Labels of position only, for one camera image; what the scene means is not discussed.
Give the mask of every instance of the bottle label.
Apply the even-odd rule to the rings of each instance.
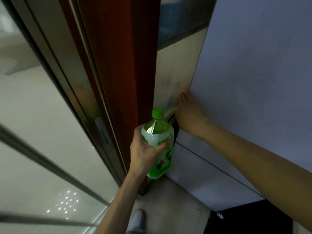
[[[144,128],[141,130],[141,134],[145,142],[152,146],[158,146],[164,143],[167,140],[174,140],[174,129],[171,128],[169,131],[162,133],[162,134],[150,134],[147,133]],[[173,142],[169,146],[168,149],[165,151],[161,152],[158,156],[157,162],[152,168],[152,170],[158,170],[158,171],[163,171],[164,169],[169,169],[171,165],[171,156],[173,153]]]

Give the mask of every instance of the green bottle cap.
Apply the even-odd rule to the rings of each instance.
[[[164,112],[162,109],[153,109],[153,113],[152,113],[152,117],[154,117],[155,119],[160,119],[163,118],[164,116]]]

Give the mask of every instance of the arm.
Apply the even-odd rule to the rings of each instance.
[[[192,94],[175,112],[180,128],[204,140],[272,204],[312,232],[312,173],[210,122]]]
[[[129,173],[111,203],[108,212],[97,227],[95,234],[126,233],[139,186],[154,166],[158,154],[166,150],[171,143],[171,141],[166,141],[157,147],[149,145],[141,135],[143,126],[135,128],[130,146],[131,163]]]

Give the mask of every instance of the hand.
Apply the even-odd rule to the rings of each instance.
[[[181,94],[179,105],[174,114],[180,129],[193,135],[196,135],[196,132],[200,130],[201,122],[207,120],[201,103],[194,98],[191,92]]]
[[[153,168],[156,163],[158,155],[168,149],[172,143],[171,140],[167,140],[161,145],[154,147],[146,143],[141,134],[143,125],[135,128],[135,133],[130,146],[131,150],[131,162],[129,173],[135,175],[138,179],[144,179],[147,173]]]

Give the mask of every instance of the floor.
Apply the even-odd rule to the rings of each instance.
[[[138,197],[130,222],[138,209],[147,214],[146,234],[202,234],[210,214],[206,205],[166,176],[153,180],[146,195]]]

